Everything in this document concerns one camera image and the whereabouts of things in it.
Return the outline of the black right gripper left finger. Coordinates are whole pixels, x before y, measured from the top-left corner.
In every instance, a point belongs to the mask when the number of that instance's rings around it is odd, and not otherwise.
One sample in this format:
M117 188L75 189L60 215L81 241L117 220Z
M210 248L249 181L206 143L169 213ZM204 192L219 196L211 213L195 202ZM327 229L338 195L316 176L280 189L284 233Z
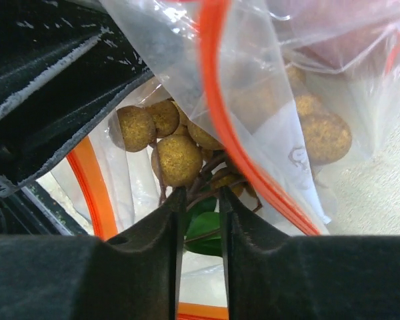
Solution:
M0 235L0 319L175 319L187 196L127 230Z

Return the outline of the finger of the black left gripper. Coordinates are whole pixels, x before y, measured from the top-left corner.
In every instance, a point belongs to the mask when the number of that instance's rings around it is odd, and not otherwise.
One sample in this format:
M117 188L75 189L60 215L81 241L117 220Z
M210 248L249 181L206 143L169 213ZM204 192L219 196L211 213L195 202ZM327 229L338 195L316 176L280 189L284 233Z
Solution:
M0 197L51 170L151 77L99 1L0 1Z

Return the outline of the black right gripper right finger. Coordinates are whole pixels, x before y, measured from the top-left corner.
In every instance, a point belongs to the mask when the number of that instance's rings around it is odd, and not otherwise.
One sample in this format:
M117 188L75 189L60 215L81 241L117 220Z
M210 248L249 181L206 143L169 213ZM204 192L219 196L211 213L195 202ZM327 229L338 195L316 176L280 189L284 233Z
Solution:
M219 200L231 319L400 319L400 236L291 237Z

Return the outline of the fake brown grape bunch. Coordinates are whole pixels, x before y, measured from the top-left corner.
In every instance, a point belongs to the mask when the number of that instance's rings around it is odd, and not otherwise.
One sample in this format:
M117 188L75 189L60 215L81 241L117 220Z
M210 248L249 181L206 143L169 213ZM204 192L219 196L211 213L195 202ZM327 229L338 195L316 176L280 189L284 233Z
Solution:
M306 189L314 179L312 166L342 159L351 148L352 134L348 124L326 110L320 98L301 92L293 99L301 140L290 143L289 134L281 131L283 122L265 118L266 113L276 116L282 109L278 94L286 88L302 89L305 84L302 70L290 66L285 72L286 79L274 79L266 69L252 74L244 66L234 68L236 86L229 94L230 105L258 148L283 156L298 170L300 188ZM236 196L256 196L224 146L192 122L172 98L146 107L124 106L117 110L117 118L109 126L112 142L129 153L151 148L150 165L161 190L186 188L185 250L221 256L219 189L228 186Z

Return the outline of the clear zip bag brown food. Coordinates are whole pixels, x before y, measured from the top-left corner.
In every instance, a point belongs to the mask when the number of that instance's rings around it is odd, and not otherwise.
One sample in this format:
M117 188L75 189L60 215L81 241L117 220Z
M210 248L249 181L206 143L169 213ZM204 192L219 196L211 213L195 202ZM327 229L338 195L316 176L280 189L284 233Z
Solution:
M117 247L183 200L180 319L400 319L400 236L334 236L327 180L400 89L400 1L103 1L151 72L52 175Z

